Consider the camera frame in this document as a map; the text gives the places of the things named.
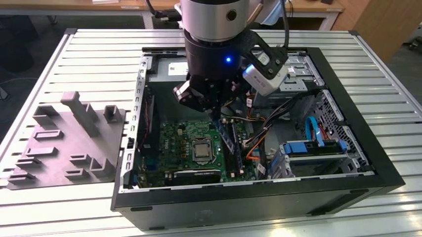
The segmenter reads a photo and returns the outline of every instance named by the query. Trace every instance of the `sticker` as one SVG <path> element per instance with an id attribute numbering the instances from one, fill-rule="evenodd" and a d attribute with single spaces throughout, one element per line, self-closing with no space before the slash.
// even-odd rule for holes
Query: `sticker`
<path id="1" fill-rule="evenodd" d="M 137 6 L 121 6 L 121 9 L 140 9 Z"/>
<path id="2" fill-rule="evenodd" d="M 257 170 L 264 175 L 264 167 L 261 164 L 257 164 Z"/>
<path id="3" fill-rule="evenodd" d="M 185 76 L 186 75 L 186 62 L 169 63 L 168 64 L 168 75 L 169 76 Z"/>
<path id="4" fill-rule="evenodd" d="M 245 99 L 245 106 L 249 108 L 252 107 L 252 99 L 250 98 Z"/>

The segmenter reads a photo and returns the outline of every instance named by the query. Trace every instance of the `aluminum table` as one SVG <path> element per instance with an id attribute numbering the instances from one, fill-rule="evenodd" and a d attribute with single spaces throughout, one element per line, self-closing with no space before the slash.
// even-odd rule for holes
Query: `aluminum table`
<path id="1" fill-rule="evenodd" d="M 283 31 L 257 31 L 275 45 Z M 422 108 L 359 36 L 292 31 L 289 45 L 319 47 L 405 185 L 335 215 L 141 232 L 109 211 L 113 183 L 9 191 L 13 163 L 33 131 L 38 104 L 58 103 L 76 90 L 93 109 L 113 103 L 128 111 L 142 47 L 182 46 L 178 30 L 68 32 L 0 145 L 0 236 L 369 236 L 422 235 Z"/>

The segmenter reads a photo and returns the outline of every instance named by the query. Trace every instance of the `black cable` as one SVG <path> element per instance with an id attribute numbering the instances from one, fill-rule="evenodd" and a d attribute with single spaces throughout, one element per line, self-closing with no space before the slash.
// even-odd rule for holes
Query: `black cable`
<path id="1" fill-rule="evenodd" d="M 288 34 L 288 21 L 287 21 L 284 0 L 279 0 L 279 3 L 281 4 L 283 24 L 284 24 L 284 45 L 283 45 L 283 47 L 288 49 L 289 34 Z"/>
<path id="2" fill-rule="evenodd" d="M 152 14 L 153 16 L 156 16 L 157 11 L 153 9 L 149 0 L 144 0 L 144 1 L 145 1 L 146 6 L 148 6 L 148 9 L 149 9 L 150 14 Z"/>
<path id="3" fill-rule="evenodd" d="M 295 8 L 292 7 L 291 0 L 287 0 L 289 4 L 289 17 L 292 17 L 292 13 L 295 12 Z"/>
<path id="4" fill-rule="evenodd" d="M 267 177 L 267 164 L 265 164 L 265 154 L 264 154 L 264 138 L 257 146 L 257 150 L 259 150 L 259 163 L 261 164 L 261 166 L 264 167 L 264 174 L 260 173 L 260 171 L 257 171 L 257 179 L 265 179 Z"/>

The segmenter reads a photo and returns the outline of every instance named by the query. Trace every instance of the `floor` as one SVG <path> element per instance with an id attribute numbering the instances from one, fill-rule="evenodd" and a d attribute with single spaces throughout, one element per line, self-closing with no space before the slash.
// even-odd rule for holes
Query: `floor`
<path id="1" fill-rule="evenodd" d="M 44 16 L 30 16 L 30 20 L 38 33 L 38 39 L 26 44 L 26 48 L 34 59 L 34 64 L 30 69 L 21 73 L 9 73 L 0 67 L 0 85 L 10 94 L 7 101 L 0 101 L 0 141 L 5 136 L 7 128 L 25 102 L 35 78 L 42 72 L 64 30 L 66 28 L 142 28 L 142 22 L 137 16 L 58 16 L 54 26 L 49 24 Z M 158 24 L 158 28 L 177 29 L 176 23 L 164 24 L 154 22 L 154 24 Z M 422 53 L 419 51 L 408 51 L 407 47 L 403 46 L 387 66 L 415 99 L 422 103 Z M 13 78 L 25 79 L 13 80 L 1 84 Z"/>

